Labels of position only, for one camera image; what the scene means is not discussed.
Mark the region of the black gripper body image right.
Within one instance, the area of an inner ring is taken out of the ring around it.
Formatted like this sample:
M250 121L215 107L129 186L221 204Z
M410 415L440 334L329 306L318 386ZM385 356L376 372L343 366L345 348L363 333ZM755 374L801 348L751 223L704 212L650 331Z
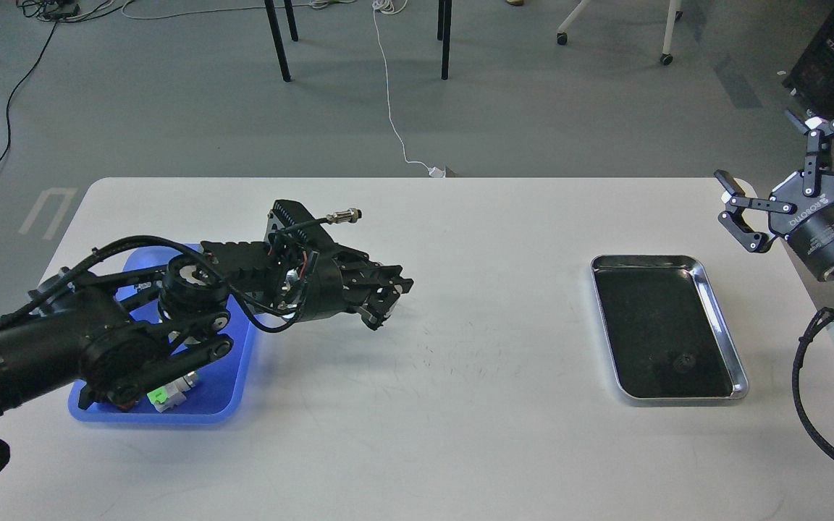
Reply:
M804 182L797 174L788 176L771 196L796 211L772 212L769 229L785 238L818 281L834 280L834 174L821 175L814 197L804 194Z

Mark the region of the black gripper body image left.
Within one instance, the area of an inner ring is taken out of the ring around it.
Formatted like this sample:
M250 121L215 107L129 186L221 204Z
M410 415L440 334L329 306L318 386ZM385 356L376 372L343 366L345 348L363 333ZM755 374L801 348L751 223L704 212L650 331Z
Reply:
M351 291L345 280L360 261L358 250L302 250L287 259L282 299L295 322L311 322L338 313L352 313Z

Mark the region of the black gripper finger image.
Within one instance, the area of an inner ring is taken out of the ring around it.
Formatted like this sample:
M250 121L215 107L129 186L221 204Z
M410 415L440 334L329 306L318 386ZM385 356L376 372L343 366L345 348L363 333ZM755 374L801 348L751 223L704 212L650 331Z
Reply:
M407 294L414 280L403 276L400 265L372 261L367 253L342 247L337 254L346 297L391 297Z
M373 331L380 329L391 316L394 306L401 296L400 289L378 289L367 291L361 301L355 301L348 307L348 313L358 314L362 323Z
M820 193L822 175L833 171L834 119L828 121L814 116L804 121L790 109L785 110L785 116L798 132L806 135L806 155L800 174L801 191L804 197L813 198Z
M752 229L745 221L744 211L776 212L779 211L779 203L770 199L748 197L736 178L724 169L716 169L714 178L725 189L725 207L719 213L718 221L748 252L765 253L770 250L774 235Z

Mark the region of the black robot arm image left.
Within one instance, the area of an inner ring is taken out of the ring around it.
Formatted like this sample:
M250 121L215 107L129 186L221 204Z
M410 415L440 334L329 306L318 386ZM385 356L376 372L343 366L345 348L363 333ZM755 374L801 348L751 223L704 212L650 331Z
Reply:
M80 409L132 407L231 352L229 301L269 334L338 313L379 329L413 280L325 231L360 217L349 208L315 218L278 199L261 241L202 241L194 250L130 235L96 248L0 317L0 416L76 380ZM9 459L0 439L0 472Z

